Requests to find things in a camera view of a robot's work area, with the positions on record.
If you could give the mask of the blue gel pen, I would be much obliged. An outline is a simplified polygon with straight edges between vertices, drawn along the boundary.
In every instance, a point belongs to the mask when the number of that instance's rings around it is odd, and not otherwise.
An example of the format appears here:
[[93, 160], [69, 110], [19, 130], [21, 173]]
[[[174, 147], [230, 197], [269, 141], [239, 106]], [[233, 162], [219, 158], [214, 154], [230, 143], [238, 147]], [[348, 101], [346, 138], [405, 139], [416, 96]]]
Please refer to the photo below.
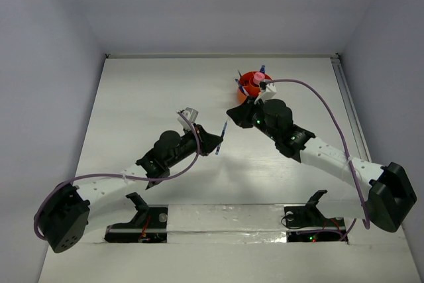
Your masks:
[[225, 121], [224, 125], [223, 125], [223, 129], [222, 129], [222, 131], [221, 131], [221, 136], [220, 136], [220, 138], [221, 138], [221, 142], [218, 144], [218, 146], [217, 146], [217, 148], [216, 148], [216, 150], [215, 150], [215, 155], [219, 155], [219, 152], [220, 152], [220, 149], [221, 149], [222, 143], [223, 143], [223, 141], [224, 141], [225, 133], [226, 133], [226, 130], [227, 130], [227, 127], [228, 127], [228, 123], [229, 123], [229, 120], [227, 119], [227, 120]]

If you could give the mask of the dark blue ballpoint pen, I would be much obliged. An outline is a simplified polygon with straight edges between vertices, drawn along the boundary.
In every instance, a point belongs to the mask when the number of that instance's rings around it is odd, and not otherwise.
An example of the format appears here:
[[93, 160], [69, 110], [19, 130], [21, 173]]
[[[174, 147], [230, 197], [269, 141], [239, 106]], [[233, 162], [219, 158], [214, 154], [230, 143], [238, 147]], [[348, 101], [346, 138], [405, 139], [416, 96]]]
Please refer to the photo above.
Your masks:
[[238, 85], [238, 88], [239, 88], [240, 90], [242, 90], [242, 89], [243, 89], [243, 86], [242, 86], [242, 84], [239, 82], [239, 80], [238, 80], [238, 79], [235, 79], [235, 81], [236, 81], [236, 83], [237, 83], [237, 85]]

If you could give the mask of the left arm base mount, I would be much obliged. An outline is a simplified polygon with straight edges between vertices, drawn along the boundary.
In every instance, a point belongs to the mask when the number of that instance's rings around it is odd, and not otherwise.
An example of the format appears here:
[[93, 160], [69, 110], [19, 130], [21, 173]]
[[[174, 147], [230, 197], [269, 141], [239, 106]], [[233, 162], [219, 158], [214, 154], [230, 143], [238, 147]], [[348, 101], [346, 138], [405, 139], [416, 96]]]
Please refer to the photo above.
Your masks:
[[168, 206], [148, 205], [136, 193], [126, 195], [136, 209], [133, 218], [126, 223], [116, 223], [106, 228], [104, 240], [108, 243], [166, 243]]

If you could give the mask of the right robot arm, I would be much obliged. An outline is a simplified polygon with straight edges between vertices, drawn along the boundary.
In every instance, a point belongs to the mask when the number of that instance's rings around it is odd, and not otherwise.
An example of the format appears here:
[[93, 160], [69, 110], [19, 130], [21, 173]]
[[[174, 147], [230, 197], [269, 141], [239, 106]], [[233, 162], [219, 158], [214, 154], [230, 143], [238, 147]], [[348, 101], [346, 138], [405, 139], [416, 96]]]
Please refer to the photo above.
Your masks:
[[271, 138], [285, 157], [359, 188], [370, 222], [381, 230], [396, 232], [417, 201], [403, 166], [395, 162], [387, 166], [367, 162], [332, 147], [295, 125], [291, 109], [282, 100], [262, 102], [249, 97], [226, 114], [236, 126], [255, 127]]

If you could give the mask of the black handled scissors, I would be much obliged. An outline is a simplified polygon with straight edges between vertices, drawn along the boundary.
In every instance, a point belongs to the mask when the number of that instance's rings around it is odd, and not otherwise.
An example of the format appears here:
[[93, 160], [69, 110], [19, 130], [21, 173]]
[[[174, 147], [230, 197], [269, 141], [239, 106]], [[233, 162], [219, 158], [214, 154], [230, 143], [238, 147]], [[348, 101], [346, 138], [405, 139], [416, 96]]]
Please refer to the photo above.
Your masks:
[[241, 74], [240, 70], [237, 70], [237, 72], [238, 72], [238, 75], [239, 75], [239, 80], [240, 80], [241, 85], [243, 85], [243, 86], [246, 85], [246, 82], [243, 79], [243, 75]]

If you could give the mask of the pink capped clear tube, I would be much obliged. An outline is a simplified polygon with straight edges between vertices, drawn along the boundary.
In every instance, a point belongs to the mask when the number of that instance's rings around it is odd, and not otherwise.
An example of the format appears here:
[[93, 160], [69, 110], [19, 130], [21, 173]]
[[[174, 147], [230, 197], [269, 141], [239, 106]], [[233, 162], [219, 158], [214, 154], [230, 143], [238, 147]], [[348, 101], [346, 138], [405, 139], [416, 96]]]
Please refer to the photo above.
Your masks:
[[256, 72], [253, 75], [252, 82], [254, 85], [259, 85], [265, 79], [265, 75], [262, 72]]

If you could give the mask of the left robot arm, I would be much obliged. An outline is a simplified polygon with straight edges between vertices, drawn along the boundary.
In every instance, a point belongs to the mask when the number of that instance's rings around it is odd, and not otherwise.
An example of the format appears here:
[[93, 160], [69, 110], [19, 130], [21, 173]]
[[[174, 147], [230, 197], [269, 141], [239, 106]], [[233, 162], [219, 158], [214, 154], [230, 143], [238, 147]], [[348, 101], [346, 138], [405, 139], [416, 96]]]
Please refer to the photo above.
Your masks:
[[182, 135], [165, 131], [142, 158], [119, 174], [88, 174], [58, 184], [34, 216], [34, 232], [54, 253], [62, 253], [83, 237], [96, 212], [122, 199], [133, 202], [123, 213], [127, 222], [108, 228], [143, 230], [154, 224], [154, 212], [139, 195], [139, 183], [146, 181], [152, 188], [171, 179], [173, 166], [189, 156], [197, 160], [211, 154], [222, 141], [195, 123], [187, 125]]

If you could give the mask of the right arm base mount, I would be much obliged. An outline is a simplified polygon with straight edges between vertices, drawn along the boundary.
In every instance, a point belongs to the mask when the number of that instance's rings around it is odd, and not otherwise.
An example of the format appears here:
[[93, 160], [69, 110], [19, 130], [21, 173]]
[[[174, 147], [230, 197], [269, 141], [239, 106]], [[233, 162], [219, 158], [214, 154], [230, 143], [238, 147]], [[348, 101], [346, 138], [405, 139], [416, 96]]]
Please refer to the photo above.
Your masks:
[[326, 218], [317, 208], [327, 190], [315, 192], [305, 204], [284, 207], [280, 223], [287, 230], [288, 243], [340, 241], [346, 233], [344, 219]]

